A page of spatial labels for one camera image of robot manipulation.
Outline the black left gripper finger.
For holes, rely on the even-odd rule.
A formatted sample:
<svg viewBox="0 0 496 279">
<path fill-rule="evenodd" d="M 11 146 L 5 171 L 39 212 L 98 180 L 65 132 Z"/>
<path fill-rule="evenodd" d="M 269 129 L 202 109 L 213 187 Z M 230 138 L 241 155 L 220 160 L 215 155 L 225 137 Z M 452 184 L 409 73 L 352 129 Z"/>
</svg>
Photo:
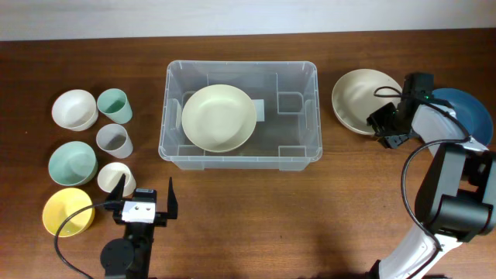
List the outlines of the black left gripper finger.
<svg viewBox="0 0 496 279">
<path fill-rule="evenodd" d="M 117 185 L 113 188 L 110 194 L 107 196 L 105 200 L 104 207 L 105 208 L 118 208 L 123 200 L 123 190 L 126 184 L 126 175 L 122 175 L 119 179 Z"/>
<path fill-rule="evenodd" d="M 164 214 L 166 220 L 177 219 L 178 216 L 178 202 L 174 193 L 173 178 L 169 178 L 167 189 L 167 212 Z"/>
</svg>

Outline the dark blue bowl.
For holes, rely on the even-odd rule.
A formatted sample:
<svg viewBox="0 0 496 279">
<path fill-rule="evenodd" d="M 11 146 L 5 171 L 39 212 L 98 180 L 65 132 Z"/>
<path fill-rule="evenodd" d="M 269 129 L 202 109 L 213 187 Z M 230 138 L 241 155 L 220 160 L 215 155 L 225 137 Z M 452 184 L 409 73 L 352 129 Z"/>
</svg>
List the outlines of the dark blue bowl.
<svg viewBox="0 0 496 279">
<path fill-rule="evenodd" d="M 494 135 L 493 121 L 489 111 L 477 98 L 455 88 L 439 88 L 432 94 L 453 106 L 457 119 L 474 139 L 485 146 L 491 142 Z"/>
</svg>

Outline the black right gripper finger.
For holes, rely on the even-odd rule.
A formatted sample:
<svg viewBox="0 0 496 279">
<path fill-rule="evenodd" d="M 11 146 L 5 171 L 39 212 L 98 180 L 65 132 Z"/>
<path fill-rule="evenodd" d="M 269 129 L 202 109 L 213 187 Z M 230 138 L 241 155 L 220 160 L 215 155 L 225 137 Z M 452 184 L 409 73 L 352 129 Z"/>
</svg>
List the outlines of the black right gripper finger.
<svg viewBox="0 0 496 279">
<path fill-rule="evenodd" d="M 395 114 L 396 107 L 389 102 L 369 115 L 367 125 L 373 129 L 375 136 L 388 136 L 394 132 Z"/>
<path fill-rule="evenodd" d="M 378 142 L 387 149 L 397 149 L 400 145 L 408 141 L 411 133 L 378 133 Z"/>
</svg>

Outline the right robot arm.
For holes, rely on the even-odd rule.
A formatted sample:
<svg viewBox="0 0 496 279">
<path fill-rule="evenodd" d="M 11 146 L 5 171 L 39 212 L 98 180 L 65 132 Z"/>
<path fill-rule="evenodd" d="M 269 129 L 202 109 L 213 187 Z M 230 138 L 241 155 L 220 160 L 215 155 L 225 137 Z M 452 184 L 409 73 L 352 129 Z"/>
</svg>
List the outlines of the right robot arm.
<svg viewBox="0 0 496 279">
<path fill-rule="evenodd" d="M 368 278 L 422 278 L 449 251 L 494 229 L 495 153 L 473 136 L 467 112 L 447 100 L 403 97 L 373 112 L 367 123 L 387 147 L 410 136 L 424 142 L 401 171 L 401 197 L 414 225 L 389 256 L 376 261 Z M 408 169 L 423 150 L 433 159 L 410 204 Z"/>
</svg>

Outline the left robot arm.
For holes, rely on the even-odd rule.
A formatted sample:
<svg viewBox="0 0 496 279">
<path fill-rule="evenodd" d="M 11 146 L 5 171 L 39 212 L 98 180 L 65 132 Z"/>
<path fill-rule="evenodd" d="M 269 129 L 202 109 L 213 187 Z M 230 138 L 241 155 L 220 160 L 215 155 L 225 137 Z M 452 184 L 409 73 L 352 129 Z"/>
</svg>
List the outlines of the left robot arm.
<svg viewBox="0 0 496 279">
<path fill-rule="evenodd" d="M 112 212 L 117 225 L 124 226 L 124 235 L 107 243 L 101 251 L 100 262 L 106 278 L 149 277 L 154 230 L 176 219 L 178 203 L 173 181 L 167 189 L 167 211 L 158 212 L 157 191 L 137 188 L 131 198 L 124 198 L 126 175 L 122 175 L 105 200 L 104 209 Z"/>
</svg>

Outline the large beige bowl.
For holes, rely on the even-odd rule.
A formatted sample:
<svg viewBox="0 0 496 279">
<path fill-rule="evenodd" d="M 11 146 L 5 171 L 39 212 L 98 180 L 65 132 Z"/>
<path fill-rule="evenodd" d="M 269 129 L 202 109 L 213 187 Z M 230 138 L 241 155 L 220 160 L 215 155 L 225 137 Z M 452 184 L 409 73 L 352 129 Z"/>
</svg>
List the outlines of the large beige bowl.
<svg viewBox="0 0 496 279">
<path fill-rule="evenodd" d="M 196 91 L 186 102 L 181 124 L 197 147 L 225 153 L 242 146 L 253 134 L 257 113 L 252 99 L 239 88 L 214 84 Z"/>
</svg>

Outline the yellow bowl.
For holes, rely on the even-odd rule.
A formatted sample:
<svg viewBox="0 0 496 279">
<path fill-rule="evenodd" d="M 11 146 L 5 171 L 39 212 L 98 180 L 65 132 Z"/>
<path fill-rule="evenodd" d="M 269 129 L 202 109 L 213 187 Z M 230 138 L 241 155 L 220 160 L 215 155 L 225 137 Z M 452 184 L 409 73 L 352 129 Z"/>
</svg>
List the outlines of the yellow bowl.
<svg viewBox="0 0 496 279">
<path fill-rule="evenodd" d="M 61 223 L 71 214 L 86 206 L 92 205 L 90 196 L 78 188 L 65 188 L 52 195 L 43 208 L 43 225 L 55 235 Z M 84 232 L 92 224 L 95 210 L 90 208 L 67 222 L 59 237 L 74 236 Z"/>
</svg>

